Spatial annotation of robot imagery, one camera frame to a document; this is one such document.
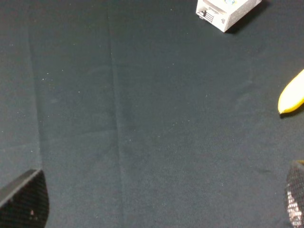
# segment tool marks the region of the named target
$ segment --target white box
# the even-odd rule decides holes
[[[234,25],[262,0],[198,0],[196,14],[222,32]]]

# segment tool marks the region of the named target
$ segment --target table surface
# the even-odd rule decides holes
[[[288,228],[304,1],[227,33],[195,0],[0,3],[0,185],[42,167],[48,228]]]

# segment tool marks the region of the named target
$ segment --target small cardboard box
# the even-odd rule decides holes
[[[234,25],[262,0],[198,0],[196,14],[222,32]]]

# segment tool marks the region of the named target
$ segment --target yellow banana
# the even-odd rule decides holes
[[[304,70],[302,70],[280,95],[278,110],[280,114],[289,113],[304,103]]]

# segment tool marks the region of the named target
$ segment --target banana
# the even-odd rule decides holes
[[[304,70],[302,70],[283,90],[278,102],[280,114],[296,110],[304,103]]]

